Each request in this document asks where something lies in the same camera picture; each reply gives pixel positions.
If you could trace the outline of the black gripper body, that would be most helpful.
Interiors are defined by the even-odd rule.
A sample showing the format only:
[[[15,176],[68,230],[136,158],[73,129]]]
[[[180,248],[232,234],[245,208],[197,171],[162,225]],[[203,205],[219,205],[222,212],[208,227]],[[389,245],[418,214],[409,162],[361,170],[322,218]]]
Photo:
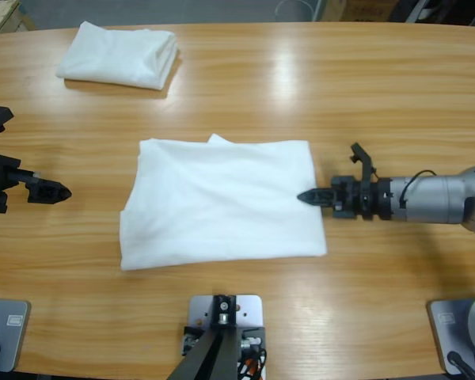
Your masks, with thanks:
[[[332,217],[337,219],[381,220],[392,218],[391,179],[379,178],[377,181],[356,180],[353,176],[333,177],[331,188],[333,197]]]
[[[17,186],[20,182],[35,184],[36,177],[32,171],[20,169],[21,161],[0,155],[0,214],[7,211],[6,189]]]

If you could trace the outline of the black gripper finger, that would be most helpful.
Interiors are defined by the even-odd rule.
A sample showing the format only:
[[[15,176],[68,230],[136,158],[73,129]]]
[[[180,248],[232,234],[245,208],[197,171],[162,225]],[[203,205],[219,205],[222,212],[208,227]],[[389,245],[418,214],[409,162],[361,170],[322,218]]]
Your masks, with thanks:
[[[26,188],[29,203],[55,204],[68,200],[72,196],[69,188],[53,180],[34,177],[26,184]]]
[[[297,199],[316,207],[334,207],[337,202],[333,188],[312,188],[298,194]]]

